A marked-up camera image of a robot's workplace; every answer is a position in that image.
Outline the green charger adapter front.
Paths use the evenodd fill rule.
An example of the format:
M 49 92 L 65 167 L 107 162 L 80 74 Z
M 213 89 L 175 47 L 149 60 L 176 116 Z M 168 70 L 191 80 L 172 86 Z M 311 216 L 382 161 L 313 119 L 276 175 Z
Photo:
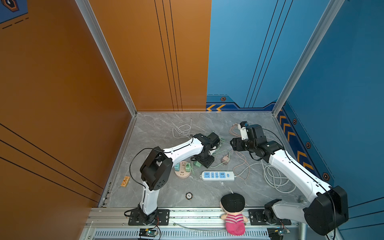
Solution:
M 200 168 L 202 165 L 200 162 L 193 162 L 194 166 Z

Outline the light green charger adapter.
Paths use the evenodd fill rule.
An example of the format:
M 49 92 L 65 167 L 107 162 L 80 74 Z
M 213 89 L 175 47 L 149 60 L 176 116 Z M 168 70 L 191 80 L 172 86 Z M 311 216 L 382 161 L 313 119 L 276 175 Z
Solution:
M 187 173 L 190 173 L 190 172 L 191 172 L 192 167 L 191 167 L 191 164 L 190 164 L 190 163 L 186 163 L 186 165 L 185 165 L 185 170 L 186 170 Z

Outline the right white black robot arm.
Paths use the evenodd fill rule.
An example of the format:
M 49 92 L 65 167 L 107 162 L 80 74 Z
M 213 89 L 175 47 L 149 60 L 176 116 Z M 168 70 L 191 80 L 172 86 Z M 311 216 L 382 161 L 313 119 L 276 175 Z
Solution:
M 253 160 L 268 163 L 291 181 L 307 199 L 289 203 L 275 199 L 265 204 L 264 218 L 274 225 L 287 219 L 307 224 L 321 236 L 336 230 L 349 220 L 348 195 L 340 186 L 332 187 L 291 157 L 284 146 L 268 141 L 260 125 L 238 124 L 240 135 L 230 144 L 234 151 L 248 152 Z

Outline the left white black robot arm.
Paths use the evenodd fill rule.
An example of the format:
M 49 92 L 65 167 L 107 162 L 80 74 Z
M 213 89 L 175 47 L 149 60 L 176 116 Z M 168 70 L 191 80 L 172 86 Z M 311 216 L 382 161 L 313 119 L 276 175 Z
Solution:
M 155 219 L 159 190 L 167 183 L 175 165 L 190 158 L 208 168 L 215 160 L 213 153 L 219 145 L 219 136 L 211 133 L 208 136 L 195 134 L 190 140 L 168 149 L 153 148 L 140 168 L 144 187 L 138 204 L 140 221 L 150 224 Z

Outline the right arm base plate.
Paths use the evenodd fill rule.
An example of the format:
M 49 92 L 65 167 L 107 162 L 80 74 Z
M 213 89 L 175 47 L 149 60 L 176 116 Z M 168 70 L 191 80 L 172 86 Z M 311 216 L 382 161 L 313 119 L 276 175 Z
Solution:
M 267 220 L 265 210 L 262 209 L 250 209 L 248 210 L 249 218 L 252 226 L 277 226 L 277 225 L 288 225 L 292 224 L 291 220 L 278 219 L 273 217 L 271 220 Z

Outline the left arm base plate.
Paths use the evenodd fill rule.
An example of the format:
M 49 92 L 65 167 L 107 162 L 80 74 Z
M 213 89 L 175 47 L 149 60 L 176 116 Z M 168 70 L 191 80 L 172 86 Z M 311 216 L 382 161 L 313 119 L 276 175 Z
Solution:
M 146 215 L 141 209 L 133 209 L 128 217 L 129 226 L 167 226 L 170 220 L 170 210 L 155 210 Z

